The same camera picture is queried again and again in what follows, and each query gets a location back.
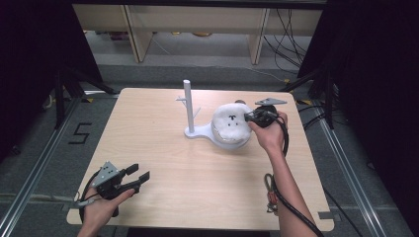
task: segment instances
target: wire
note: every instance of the wire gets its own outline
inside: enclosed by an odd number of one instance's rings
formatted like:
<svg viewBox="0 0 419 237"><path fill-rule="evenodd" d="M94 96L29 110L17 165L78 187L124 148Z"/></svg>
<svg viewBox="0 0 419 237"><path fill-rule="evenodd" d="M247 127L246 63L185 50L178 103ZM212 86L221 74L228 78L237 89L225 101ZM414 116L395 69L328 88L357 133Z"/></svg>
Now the wire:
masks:
<svg viewBox="0 0 419 237"><path fill-rule="evenodd" d="M308 109L314 109L314 108L323 108L323 106L309 106L309 107L305 107L303 109L298 110L298 112L300 113L300 112L306 111Z"/></svg>
<svg viewBox="0 0 419 237"><path fill-rule="evenodd" d="M94 195L90 195L89 197L86 197L86 198L84 198L85 200L87 200L87 199L90 199L90 198L92 198L92 197L94 197L94 196L97 196L98 194L94 194Z"/></svg>
<svg viewBox="0 0 419 237"><path fill-rule="evenodd" d="M112 236L115 237L117 234L118 225L115 226L114 231L112 232Z"/></svg>
<svg viewBox="0 0 419 237"><path fill-rule="evenodd" d="M284 29L284 35L283 35L283 37L281 38L281 41L278 41L278 39L276 38L276 37L274 37L275 38L275 40L277 40L277 42L278 42L278 44L282 47L282 48L284 48L285 50L288 50L288 51L290 51L290 52L294 52L295 53L295 55L296 55L296 58L298 59L298 61L299 61L299 63L302 63L302 58L304 57L304 54L301 54L299 51L298 51L298 49L297 48L299 48L299 49L301 49L303 52L305 52L305 49L303 49L297 42L296 42L296 40L293 38L293 23L292 23L292 16L293 16L293 10L292 9L288 9L288 13L289 13L289 17L288 17L288 23L287 23L287 25L285 25L285 23L284 23L284 21L283 21L283 19L282 19L282 17L281 17L281 14L280 14L280 11L277 9L277 15L278 15L278 17L279 17L279 19L280 19L280 21L281 21L281 25L283 26L283 29ZM288 37L288 39L290 40L290 42L291 42L291 44L292 44L292 46L293 46L293 50L292 49L289 49L289 48L287 48L287 47L285 47L283 44L282 44L282 42L283 42L283 40L284 40L284 38L285 38L285 36L287 36Z"/></svg>
<svg viewBox="0 0 419 237"><path fill-rule="evenodd" d="M351 220L351 218L349 218L349 216L346 214L346 212L342 209L342 207L338 204L338 202L336 201L336 199L330 195L330 193L326 190L326 188L323 188L323 191L330 197L330 199L336 204L336 206L338 207L338 209L342 212L342 214L345 216L345 218L349 221L349 223L352 225L352 227L355 229L355 231L357 231L359 236L363 236L363 234L361 233L361 231L357 228L357 226L355 225L355 223Z"/></svg>
<svg viewBox="0 0 419 237"><path fill-rule="evenodd" d="M258 70L256 70L256 69L253 69L253 68L250 68L250 67L227 67L227 66L218 66L218 65L200 66L200 65L196 65L196 64L185 64L185 63L180 63L179 65L184 65L184 66L194 66L194 67L202 67L202 68L211 68L211 67L215 67L215 68L217 68L217 67L219 67L219 68L226 68L226 69L229 69L229 68L247 69L247 70L250 70L250 71L253 71L253 72L259 73L259 74L263 74L263 75L267 75L267 76L273 77L273 78L275 78L275 79L276 79L276 80L278 80L278 81L281 81L281 82L284 82L284 83L286 82L284 79L278 78L278 77L277 77L277 76L275 76L274 74L267 73L267 72L262 72L262 71L258 71Z"/></svg>
<svg viewBox="0 0 419 237"><path fill-rule="evenodd" d="M160 47L160 49L162 49L164 52L166 52L169 55L172 55L172 53L166 50L157 40L155 40L154 38L151 38L151 40L153 40L157 44L157 46Z"/></svg>
<svg viewBox="0 0 419 237"><path fill-rule="evenodd" d="M341 124L341 125L346 125L346 126L349 126L349 123L348 123L348 122L339 121L339 120L337 120L337 119L334 119L333 121L334 121L334 122L336 122L336 123L339 123L339 124Z"/></svg>
<svg viewBox="0 0 419 237"><path fill-rule="evenodd" d="M289 134L287 127L285 125L285 121L283 118L278 117L283 122L279 121L277 118L275 118L275 121L280 125L281 130L284 133L285 137L285 144L284 144L284 156L287 155L288 147L289 147ZM277 198L281 201L281 203L290 211L292 212L298 219L300 219L304 224L308 226L317 236L322 237L323 233L317 228L317 226L311 222L305 215L303 215L301 212L299 212L295 207L293 207L280 193L280 191L277 188L277 184L275 183L275 178L272 179L272 189L277 196Z"/></svg>
<svg viewBox="0 0 419 237"><path fill-rule="evenodd" d="M93 174L92 177L90 177L89 181L87 182L86 186L84 187L84 191L83 191L83 194L81 195L80 201L86 200L85 196L87 194L87 191L90 188L90 184L92 183L93 179L95 179L95 177L99 174L101 169L99 171L97 171L95 174ZM79 208L79 215L80 215L81 222L83 222L84 221L84 206Z"/></svg>
<svg viewBox="0 0 419 237"><path fill-rule="evenodd" d="M304 224L308 226L317 236L321 237L323 236L323 233L317 228L317 226L311 222L305 215L303 215L301 212L299 212L295 207L293 207L280 193L280 191L277 188L277 184L275 183L275 179L272 179L272 188L274 190L275 195L278 197L278 199L281 201L281 203L290 211L292 212L296 217L298 217Z"/></svg>
<svg viewBox="0 0 419 237"><path fill-rule="evenodd" d="M46 110L46 109L49 109L51 107L52 107L52 95L49 95L48 96L48 104L47 105L43 105L43 109Z"/></svg>
<svg viewBox="0 0 419 237"><path fill-rule="evenodd" d="M318 116L316 116L315 118L312 118L310 121L308 121L307 123L305 123L303 125L304 130L307 130L309 127L311 127L313 124L315 124L316 122L318 122L321 119L324 119L326 116L326 113L322 113Z"/></svg>
<svg viewBox="0 0 419 237"><path fill-rule="evenodd" d="M13 200L16 194L0 194L0 201ZM49 196L49 195L31 195L30 201L47 201L47 202L74 202L72 197L60 197L60 196Z"/></svg>
<svg viewBox="0 0 419 237"><path fill-rule="evenodd" d="M268 41L268 39L266 39L266 36L263 36L263 38L265 39L266 43L268 44L268 46L271 48L271 50L275 53L275 55L279 55L280 57L282 57L283 59L285 59L286 61L290 62L291 64L293 64L296 67L300 67L298 62L295 62L294 60L290 59L288 56L286 56L285 54L283 54L282 52L278 51L279 45L277 47L273 47L271 45L271 43Z"/></svg>

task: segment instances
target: white object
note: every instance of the white object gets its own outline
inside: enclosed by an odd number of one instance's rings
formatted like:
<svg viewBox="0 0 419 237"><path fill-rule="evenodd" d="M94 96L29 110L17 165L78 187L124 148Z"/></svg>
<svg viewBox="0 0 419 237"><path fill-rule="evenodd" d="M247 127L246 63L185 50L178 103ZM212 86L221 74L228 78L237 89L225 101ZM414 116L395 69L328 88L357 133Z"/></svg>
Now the white object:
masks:
<svg viewBox="0 0 419 237"><path fill-rule="evenodd" d="M248 106L241 103L220 106L215 110L210 123L195 126L191 82L189 80L183 82L185 98L178 98L177 101L182 101L186 106L188 127L185 128L185 135L188 138L206 138L224 149L236 149L246 144L251 132L250 127L244 120L244 114L252 111Z"/></svg>

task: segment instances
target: white cylinder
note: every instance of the white cylinder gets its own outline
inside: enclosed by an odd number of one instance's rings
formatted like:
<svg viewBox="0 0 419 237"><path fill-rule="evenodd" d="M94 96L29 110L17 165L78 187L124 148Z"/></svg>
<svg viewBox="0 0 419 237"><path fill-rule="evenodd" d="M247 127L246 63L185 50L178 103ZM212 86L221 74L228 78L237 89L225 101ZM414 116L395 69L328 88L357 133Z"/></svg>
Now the white cylinder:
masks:
<svg viewBox="0 0 419 237"><path fill-rule="evenodd" d="M184 80L184 90L186 99L186 111L188 114L189 133L194 133L194 110L192 108L191 82L189 80Z"/></svg>

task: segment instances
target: wooden table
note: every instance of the wooden table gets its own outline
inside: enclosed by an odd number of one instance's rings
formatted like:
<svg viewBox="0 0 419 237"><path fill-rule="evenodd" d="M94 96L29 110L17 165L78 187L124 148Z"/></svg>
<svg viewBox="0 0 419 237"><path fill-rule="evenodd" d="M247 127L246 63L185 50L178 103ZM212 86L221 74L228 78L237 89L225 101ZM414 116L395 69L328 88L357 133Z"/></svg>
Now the wooden table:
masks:
<svg viewBox="0 0 419 237"><path fill-rule="evenodd" d="M110 225L230 230L278 230L278 217L267 213L263 182L272 167L254 133L236 150L224 150L204 138L189 139L185 106L176 101L183 90L123 89L80 185L106 162L123 169L133 163L139 171L123 184L150 171L150 180L139 194L120 206ZM221 105L243 100L255 109L266 98L285 100L277 110L289 115L290 147L287 156L296 182L316 224L322 231L334 227L317 170L301 125L293 96L289 93L192 90L194 111L201 108L195 125L210 122ZM80 224L77 209L67 215Z"/></svg>

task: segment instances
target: hand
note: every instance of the hand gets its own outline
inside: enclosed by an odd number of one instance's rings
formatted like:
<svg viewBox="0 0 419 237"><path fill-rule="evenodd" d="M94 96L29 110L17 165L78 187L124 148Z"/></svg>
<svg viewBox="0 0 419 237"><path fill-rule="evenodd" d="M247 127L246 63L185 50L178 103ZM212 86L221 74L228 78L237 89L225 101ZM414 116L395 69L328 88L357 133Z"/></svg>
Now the hand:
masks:
<svg viewBox="0 0 419 237"><path fill-rule="evenodd" d="M134 194L134 189L127 190L114 199L102 199L96 194L94 188L90 188L86 197L97 198L93 203L84 208L84 222L78 234L79 237L97 236L97 233L111 219L115 209Z"/></svg>
<svg viewBox="0 0 419 237"><path fill-rule="evenodd" d="M288 116L285 113L278 112L279 121L284 122L288 127ZM274 150L283 150L284 145L284 132L277 122L273 122L267 127L260 127L255 122L248 122L250 128L256 133L259 145L262 146L267 152Z"/></svg>

